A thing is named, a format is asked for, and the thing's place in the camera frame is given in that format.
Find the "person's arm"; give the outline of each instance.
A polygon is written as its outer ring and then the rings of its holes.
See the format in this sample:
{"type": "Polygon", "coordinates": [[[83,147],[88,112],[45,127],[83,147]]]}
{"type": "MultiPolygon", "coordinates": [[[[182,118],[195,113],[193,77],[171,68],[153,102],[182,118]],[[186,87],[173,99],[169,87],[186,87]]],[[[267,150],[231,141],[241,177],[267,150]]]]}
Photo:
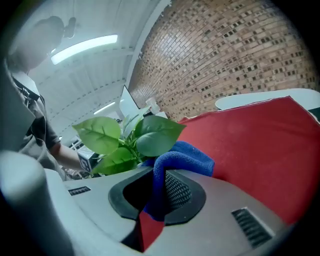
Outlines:
{"type": "Polygon", "coordinates": [[[73,170],[83,171],[77,152],[71,148],[58,142],[49,151],[60,165],[73,170]]]}

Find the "artificial plant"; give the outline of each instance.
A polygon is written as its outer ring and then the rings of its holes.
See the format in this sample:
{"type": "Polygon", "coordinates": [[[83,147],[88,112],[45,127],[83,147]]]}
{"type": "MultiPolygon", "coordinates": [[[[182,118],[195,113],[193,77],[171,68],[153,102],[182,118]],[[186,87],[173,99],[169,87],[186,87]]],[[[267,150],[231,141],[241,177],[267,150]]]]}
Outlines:
{"type": "Polygon", "coordinates": [[[129,171],[173,147],[185,125],[156,115],[143,118],[148,109],[141,109],[132,118],[125,117],[122,129],[116,120],[104,116],[73,125],[83,144],[102,155],[93,173],[111,175],[129,171]]]}

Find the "person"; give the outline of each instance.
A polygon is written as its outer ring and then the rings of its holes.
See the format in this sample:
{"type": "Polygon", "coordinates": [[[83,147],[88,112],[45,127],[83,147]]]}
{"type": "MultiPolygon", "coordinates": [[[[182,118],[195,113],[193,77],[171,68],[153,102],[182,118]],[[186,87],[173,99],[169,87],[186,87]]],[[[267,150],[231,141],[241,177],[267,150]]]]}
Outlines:
{"type": "Polygon", "coordinates": [[[83,171],[77,152],[61,144],[48,121],[45,99],[41,95],[36,100],[30,98],[29,94],[25,93],[26,89],[19,86],[18,81],[14,79],[14,74],[22,73],[25,76],[23,80],[30,81],[29,70],[37,67],[59,46],[64,32],[64,23],[59,17],[51,16],[42,19],[18,42],[15,51],[7,57],[6,61],[24,104],[35,116],[24,136],[19,152],[35,158],[44,168],[57,171],[61,178],[66,180],[67,175],[60,165],[83,171]]]}

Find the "white table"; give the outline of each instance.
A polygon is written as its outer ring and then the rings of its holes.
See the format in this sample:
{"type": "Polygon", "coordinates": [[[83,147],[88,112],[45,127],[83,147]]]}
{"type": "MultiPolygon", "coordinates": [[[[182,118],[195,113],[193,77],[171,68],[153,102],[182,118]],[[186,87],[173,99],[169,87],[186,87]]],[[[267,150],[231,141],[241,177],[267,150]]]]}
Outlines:
{"type": "Polygon", "coordinates": [[[220,110],[227,110],[255,102],[266,101],[274,98],[282,98],[286,96],[291,96],[306,110],[320,108],[320,92],[304,88],[231,95],[218,99],[215,102],[215,106],[220,110]]]}

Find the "vent grille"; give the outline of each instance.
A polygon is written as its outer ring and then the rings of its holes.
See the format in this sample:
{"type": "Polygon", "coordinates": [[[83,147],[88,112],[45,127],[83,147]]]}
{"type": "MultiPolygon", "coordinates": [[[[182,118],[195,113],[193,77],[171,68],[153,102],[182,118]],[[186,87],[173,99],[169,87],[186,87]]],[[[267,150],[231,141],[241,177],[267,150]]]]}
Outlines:
{"type": "Polygon", "coordinates": [[[88,188],[87,186],[82,186],[82,187],[78,187],[78,188],[74,188],[74,189],[69,189],[69,193],[71,196],[75,196],[75,195],[78,195],[78,194],[81,194],[81,193],[84,193],[84,192],[88,192],[90,191],[91,189],[88,188]]]}
{"type": "Polygon", "coordinates": [[[272,238],[247,209],[235,210],[232,212],[232,215],[253,248],[264,244],[272,238]]]}

